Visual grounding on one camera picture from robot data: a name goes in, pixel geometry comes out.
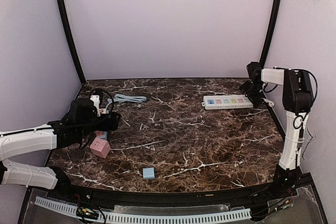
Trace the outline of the pink plug adapter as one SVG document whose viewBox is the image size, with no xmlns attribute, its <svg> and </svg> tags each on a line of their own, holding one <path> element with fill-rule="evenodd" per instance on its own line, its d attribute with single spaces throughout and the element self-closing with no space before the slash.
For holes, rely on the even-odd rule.
<svg viewBox="0 0 336 224">
<path fill-rule="evenodd" d="M 104 137 L 104 132 L 103 131 L 95 131 L 95 134 L 98 138 L 103 138 Z"/>
</svg>

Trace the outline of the white colourful power strip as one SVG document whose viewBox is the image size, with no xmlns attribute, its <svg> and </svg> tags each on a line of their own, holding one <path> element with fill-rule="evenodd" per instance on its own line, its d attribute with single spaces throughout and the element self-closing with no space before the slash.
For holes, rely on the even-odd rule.
<svg viewBox="0 0 336 224">
<path fill-rule="evenodd" d="M 229 110 L 252 108 L 253 104 L 244 95 L 205 95 L 202 106 L 205 110 Z"/>
</svg>

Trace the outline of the pink cube socket adapter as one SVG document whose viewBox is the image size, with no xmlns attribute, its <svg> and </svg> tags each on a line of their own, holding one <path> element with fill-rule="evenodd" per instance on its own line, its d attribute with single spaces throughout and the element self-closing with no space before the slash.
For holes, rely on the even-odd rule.
<svg viewBox="0 0 336 224">
<path fill-rule="evenodd" d="M 96 137 L 90 145 L 90 150 L 94 155 L 106 158 L 111 150 L 111 147 L 108 141 Z"/>
</svg>

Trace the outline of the blue plug adapter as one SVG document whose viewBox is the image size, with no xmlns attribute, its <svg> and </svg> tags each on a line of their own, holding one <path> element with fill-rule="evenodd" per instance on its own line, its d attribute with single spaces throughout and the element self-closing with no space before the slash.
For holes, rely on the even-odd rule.
<svg viewBox="0 0 336 224">
<path fill-rule="evenodd" d="M 143 179 L 155 179 L 155 169 L 154 167 L 144 168 L 143 170 Z"/>
</svg>

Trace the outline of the blue-grey power strip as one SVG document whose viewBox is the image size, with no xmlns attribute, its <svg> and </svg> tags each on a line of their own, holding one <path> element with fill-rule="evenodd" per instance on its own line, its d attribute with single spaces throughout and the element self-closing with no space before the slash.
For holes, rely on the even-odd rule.
<svg viewBox="0 0 336 224">
<path fill-rule="evenodd" d="M 100 112 L 101 112 L 101 114 L 108 114 L 109 110 L 104 108 L 104 109 L 100 109 Z M 109 136 L 109 132 L 108 131 L 103 131 L 100 138 L 103 139 L 103 140 L 107 140 L 108 136 Z"/>
</svg>

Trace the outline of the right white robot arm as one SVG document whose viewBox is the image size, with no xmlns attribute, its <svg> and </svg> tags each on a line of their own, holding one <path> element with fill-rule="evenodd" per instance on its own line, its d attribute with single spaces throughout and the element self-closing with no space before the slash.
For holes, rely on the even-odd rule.
<svg viewBox="0 0 336 224">
<path fill-rule="evenodd" d="M 254 107 L 265 102 L 264 87 L 267 84 L 282 86 L 282 105 L 287 126 L 279 167 L 285 171 L 294 170 L 300 164 L 307 120 L 318 94 L 317 90 L 313 90 L 311 79 L 316 86 L 317 80 L 308 70 L 263 68 L 258 62 L 249 63 L 247 72 L 249 80 L 239 89 Z"/>
</svg>

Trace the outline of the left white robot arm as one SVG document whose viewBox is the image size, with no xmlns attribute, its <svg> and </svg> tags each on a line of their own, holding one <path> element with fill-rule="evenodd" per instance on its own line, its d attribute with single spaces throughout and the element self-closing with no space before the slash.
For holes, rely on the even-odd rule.
<svg viewBox="0 0 336 224">
<path fill-rule="evenodd" d="M 72 144 L 83 146 L 85 137 L 97 131 L 115 131 L 121 115 L 113 110 L 100 113 L 99 103 L 73 100 L 61 120 L 38 127 L 1 132 L 1 184 L 61 190 L 71 181 L 59 167 L 37 167 L 11 160 L 12 157 L 42 150 L 58 150 Z"/>
</svg>

